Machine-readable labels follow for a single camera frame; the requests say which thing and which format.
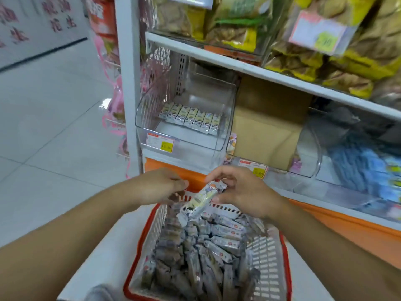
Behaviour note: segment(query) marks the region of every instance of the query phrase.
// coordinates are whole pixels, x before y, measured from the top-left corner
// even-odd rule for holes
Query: black baseboard
[[[69,44],[66,44],[66,45],[63,45],[63,46],[60,46],[60,47],[56,47],[56,48],[54,48],[54,49],[52,49],[52,50],[48,50],[48,51],[43,52],[43,53],[41,53],[41,54],[38,54],[38,55],[35,55],[35,56],[32,56],[32,57],[26,58],[26,59],[21,60],[21,61],[18,61],[18,62],[16,62],[16,63],[10,64],[10,65],[6,65],[6,66],[0,68],[0,73],[3,72],[3,71],[5,71],[5,70],[13,69],[13,68],[15,68],[15,67],[17,67],[17,66],[19,66],[19,65],[25,64],[25,63],[27,63],[27,62],[29,62],[29,61],[36,60],[36,59],[38,59],[38,58],[40,58],[40,57],[43,57],[43,56],[52,54],[52,53],[57,52],[57,51],[59,51],[59,50],[63,50],[63,49],[65,49],[65,48],[67,48],[67,47],[70,47],[70,46],[75,45],[75,44],[77,44],[77,43],[83,42],[83,41],[85,41],[85,40],[88,40],[88,38],[87,38],[87,37],[86,37],[86,38],[82,38],[82,39],[73,41],[73,42],[71,42],[71,43],[69,43]]]

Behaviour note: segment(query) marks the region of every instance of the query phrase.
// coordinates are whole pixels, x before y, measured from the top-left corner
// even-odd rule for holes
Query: brown cardboard
[[[244,76],[235,104],[235,156],[288,170],[312,95]]]

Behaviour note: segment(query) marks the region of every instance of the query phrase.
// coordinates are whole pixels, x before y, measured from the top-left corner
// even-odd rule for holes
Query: hand
[[[205,178],[205,182],[221,179],[228,188],[212,202],[233,204],[241,212],[253,217],[277,219],[280,209],[287,199],[269,188],[248,168],[238,166],[220,166]]]
[[[178,195],[185,194],[188,181],[182,180],[175,172],[160,168],[140,174],[137,177],[121,182],[114,187],[128,211],[142,205],[151,205],[163,200],[178,201]]]

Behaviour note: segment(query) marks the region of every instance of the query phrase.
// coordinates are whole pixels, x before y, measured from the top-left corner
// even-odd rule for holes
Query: white plastic basket
[[[189,201],[194,194],[186,192],[182,201]],[[241,212],[233,205],[210,205],[207,212],[217,213],[232,219]],[[141,286],[143,264],[146,256],[154,249],[160,236],[162,227],[166,222],[167,205],[156,205],[149,215],[141,237],[135,260],[124,284],[124,294],[128,299],[135,301],[183,301],[178,294],[166,291],[151,291]],[[264,301],[290,301],[291,300],[291,274],[289,270],[288,253],[283,236],[274,226],[267,229],[268,236],[258,236],[248,244],[252,249],[252,265],[260,273],[260,281],[256,284],[250,300]]]

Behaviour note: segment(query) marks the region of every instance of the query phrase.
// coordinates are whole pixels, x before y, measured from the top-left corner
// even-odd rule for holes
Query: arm
[[[215,178],[223,179],[229,188],[213,202],[231,203],[273,223],[336,301],[401,300],[400,270],[292,205],[247,168],[221,166],[205,180]]]
[[[56,300],[124,213],[181,194],[187,186],[171,171],[150,171],[99,192],[0,248],[0,300]]]

